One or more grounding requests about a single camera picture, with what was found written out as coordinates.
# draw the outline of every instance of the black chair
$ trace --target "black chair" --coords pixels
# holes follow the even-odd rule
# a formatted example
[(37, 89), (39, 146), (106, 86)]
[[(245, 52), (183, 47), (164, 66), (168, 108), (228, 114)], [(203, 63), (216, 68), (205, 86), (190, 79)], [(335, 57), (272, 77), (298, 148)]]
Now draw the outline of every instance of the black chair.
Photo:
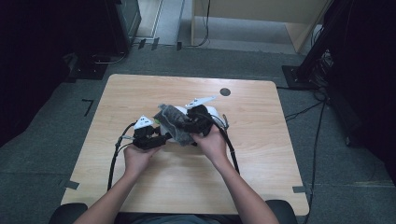
[[(280, 224), (297, 224), (297, 218), (290, 204), (282, 200), (268, 200), (268, 206), (273, 210)], [(49, 224), (72, 224), (88, 209), (84, 203), (67, 203), (58, 207), (52, 214)], [(129, 218), (117, 218), (116, 223), (130, 223)]]

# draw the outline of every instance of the forearm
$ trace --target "forearm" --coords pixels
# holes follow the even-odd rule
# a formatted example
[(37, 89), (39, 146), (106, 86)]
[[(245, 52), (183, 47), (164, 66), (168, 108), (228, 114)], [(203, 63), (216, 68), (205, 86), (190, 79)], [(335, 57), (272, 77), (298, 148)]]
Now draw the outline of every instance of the forearm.
[(138, 175), (124, 175), (75, 223), (113, 223), (137, 178)]
[(214, 162), (221, 174), (242, 221), (247, 223), (278, 223), (274, 213), (248, 183), (235, 171), (231, 163)]

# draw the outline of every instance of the black stand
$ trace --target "black stand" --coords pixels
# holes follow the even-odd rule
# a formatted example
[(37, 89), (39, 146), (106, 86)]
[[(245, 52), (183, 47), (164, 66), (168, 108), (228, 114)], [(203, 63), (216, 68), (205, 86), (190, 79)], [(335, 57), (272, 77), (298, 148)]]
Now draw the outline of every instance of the black stand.
[(326, 51), (328, 39), (331, 31), (336, 27), (337, 23), (342, 17), (342, 13), (349, 5), (350, 0), (342, 1), (338, 4), (334, 14), (329, 18), (326, 27), (318, 37), (312, 49), (306, 55), (303, 63), (300, 66), (282, 66), (283, 75), (288, 82), (289, 88), (294, 90), (317, 89), (311, 80), (311, 74), (314, 70), (315, 64)]
[(78, 57), (76, 64), (70, 72), (68, 81), (75, 82), (76, 79), (95, 79), (102, 80), (107, 69), (109, 58), (105, 57), (100, 60), (103, 63), (94, 63), (86, 57)]

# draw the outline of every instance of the gray carpet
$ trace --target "gray carpet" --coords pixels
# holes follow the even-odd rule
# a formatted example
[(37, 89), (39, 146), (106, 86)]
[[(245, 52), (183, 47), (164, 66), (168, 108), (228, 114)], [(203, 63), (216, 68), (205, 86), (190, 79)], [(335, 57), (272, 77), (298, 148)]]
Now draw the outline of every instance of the gray carpet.
[[(304, 56), (220, 49), (176, 51), (133, 47), (111, 64), (103, 80), (63, 83), (29, 128), (0, 148), (0, 223), (48, 223), (60, 205), (59, 186), (73, 172), (106, 81), (111, 74), (220, 77), (272, 80), (286, 86), (281, 65), (299, 65)], [(311, 91), (279, 90), (285, 115), (317, 102)], [(86, 117), (89, 103), (94, 100)], [(313, 145), (320, 106), (288, 127), (304, 184), (312, 178)], [(326, 105), (318, 139), (317, 175), (309, 223), (394, 223), (396, 189), (383, 163), (365, 148), (345, 146), (343, 129)]]

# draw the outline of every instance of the person's right hand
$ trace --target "person's right hand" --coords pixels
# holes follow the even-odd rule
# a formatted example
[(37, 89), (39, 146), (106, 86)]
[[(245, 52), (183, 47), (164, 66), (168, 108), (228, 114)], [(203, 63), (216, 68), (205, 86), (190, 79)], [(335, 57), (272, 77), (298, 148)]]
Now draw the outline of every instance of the person's right hand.
[(228, 160), (224, 138), (216, 125), (212, 125), (210, 133), (205, 137), (197, 133), (192, 133), (191, 137), (212, 163)]

